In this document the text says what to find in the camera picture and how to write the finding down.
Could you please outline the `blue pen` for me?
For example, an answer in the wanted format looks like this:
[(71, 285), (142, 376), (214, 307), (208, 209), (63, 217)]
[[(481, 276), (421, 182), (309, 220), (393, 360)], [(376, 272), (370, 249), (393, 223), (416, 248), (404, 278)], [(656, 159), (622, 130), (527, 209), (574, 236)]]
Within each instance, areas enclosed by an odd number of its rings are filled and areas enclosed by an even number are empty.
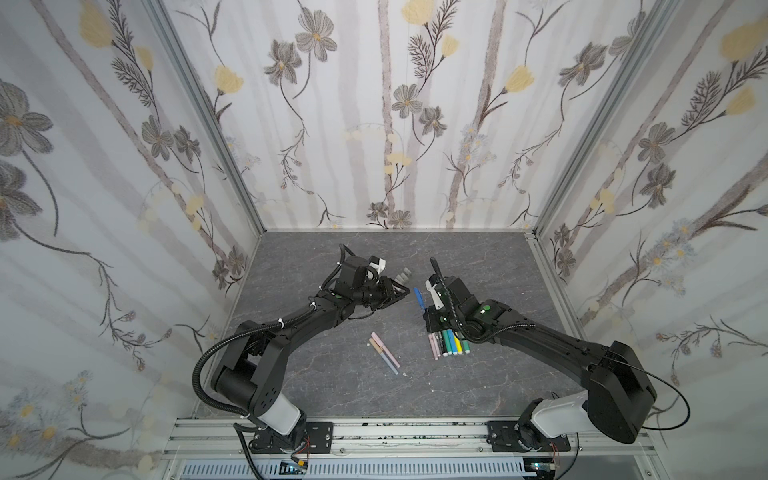
[(416, 297), (416, 300), (418, 302), (419, 307), (421, 308), (422, 311), (426, 311), (426, 304), (425, 304), (425, 301), (423, 299), (423, 296), (422, 296), (420, 290), (418, 288), (414, 287), (413, 291), (414, 291), (414, 295)]

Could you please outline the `blue marker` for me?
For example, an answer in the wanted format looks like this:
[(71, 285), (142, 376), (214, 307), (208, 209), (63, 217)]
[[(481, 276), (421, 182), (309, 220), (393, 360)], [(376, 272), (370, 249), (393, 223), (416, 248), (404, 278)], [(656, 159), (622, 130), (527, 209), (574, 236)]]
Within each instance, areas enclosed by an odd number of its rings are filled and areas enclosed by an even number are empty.
[(459, 350), (459, 348), (457, 346), (457, 340), (456, 340), (456, 336), (455, 336), (454, 332), (452, 330), (448, 329), (447, 332), (446, 332), (446, 335), (448, 336), (449, 341), (450, 341), (452, 354), (458, 355), (460, 353), (460, 350)]

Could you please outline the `dark green marker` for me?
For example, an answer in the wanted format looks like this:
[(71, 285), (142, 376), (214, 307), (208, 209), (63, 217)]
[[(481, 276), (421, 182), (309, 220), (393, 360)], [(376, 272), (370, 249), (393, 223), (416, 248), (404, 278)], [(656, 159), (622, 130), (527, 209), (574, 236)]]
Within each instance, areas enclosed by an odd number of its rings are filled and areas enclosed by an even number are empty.
[(453, 350), (453, 344), (452, 344), (452, 341), (451, 341), (451, 335), (449, 334), (449, 332), (447, 330), (443, 330), (441, 332), (441, 334), (442, 334), (443, 342), (445, 344), (446, 353), (448, 355), (453, 355), (454, 354), (454, 350)]

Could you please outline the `black white pen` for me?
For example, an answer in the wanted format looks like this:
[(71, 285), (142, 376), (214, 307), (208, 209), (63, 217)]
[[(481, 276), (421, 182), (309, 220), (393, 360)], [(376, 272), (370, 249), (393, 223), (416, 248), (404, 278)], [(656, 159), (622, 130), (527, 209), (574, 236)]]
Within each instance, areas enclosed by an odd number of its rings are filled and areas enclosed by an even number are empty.
[(445, 343), (445, 341), (443, 339), (442, 332), (438, 332), (436, 334), (436, 336), (437, 336), (437, 340), (439, 341), (439, 344), (440, 344), (441, 355), (443, 357), (447, 357), (449, 352), (447, 350), (446, 343)]

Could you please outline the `purple pink pen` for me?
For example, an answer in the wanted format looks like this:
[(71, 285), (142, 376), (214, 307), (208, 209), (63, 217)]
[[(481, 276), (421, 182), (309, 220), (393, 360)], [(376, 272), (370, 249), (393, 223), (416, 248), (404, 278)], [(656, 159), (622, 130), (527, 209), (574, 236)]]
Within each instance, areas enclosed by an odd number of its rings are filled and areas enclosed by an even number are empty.
[(430, 347), (431, 347), (431, 350), (432, 350), (433, 358), (435, 360), (438, 360), (440, 357), (437, 355), (437, 351), (436, 351), (436, 348), (435, 348), (435, 343), (434, 343), (434, 339), (433, 339), (432, 333), (428, 333), (427, 334), (427, 338), (428, 338), (429, 343), (430, 343)]

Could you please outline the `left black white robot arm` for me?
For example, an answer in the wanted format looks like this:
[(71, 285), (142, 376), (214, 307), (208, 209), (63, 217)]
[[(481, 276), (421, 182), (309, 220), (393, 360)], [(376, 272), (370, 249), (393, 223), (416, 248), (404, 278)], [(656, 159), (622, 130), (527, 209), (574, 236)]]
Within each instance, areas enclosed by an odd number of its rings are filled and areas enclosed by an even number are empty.
[(207, 396), (201, 387), (196, 392), (201, 401), (215, 409), (265, 426), (280, 449), (297, 450), (307, 436), (306, 413), (282, 393), (290, 355), (318, 334), (351, 318), (357, 307), (375, 313), (409, 294), (408, 287), (383, 277), (350, 296), (321, 290), (306, 307), (274, 322), (246, 321), (235, 334), (211, 347), (196, 366), (200, 369), (216, 352), (223, 352), (213, 368), (210, 388), (225, 400)]

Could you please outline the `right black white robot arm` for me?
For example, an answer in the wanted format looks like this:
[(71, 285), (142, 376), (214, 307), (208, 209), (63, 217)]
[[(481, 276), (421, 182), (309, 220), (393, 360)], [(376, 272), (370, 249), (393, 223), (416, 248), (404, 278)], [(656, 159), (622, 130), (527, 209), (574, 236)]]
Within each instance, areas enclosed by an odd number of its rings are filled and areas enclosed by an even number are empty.
[(575, 394), (531, 401), (513, 428), (513, 442), (522, 450), (582, 432), (599, 432), (622, 444), (636, 441), (657, 393), (631, 347), (619, 341), (606, 346), (582, 340), (536, 323), (502, 302), (480, 302), (454, 276), (441, 280), (433, 274), (425, 286), (432, 298), (427, 321), (448, 324), (470, 343), (520, 351), (581, 388)]

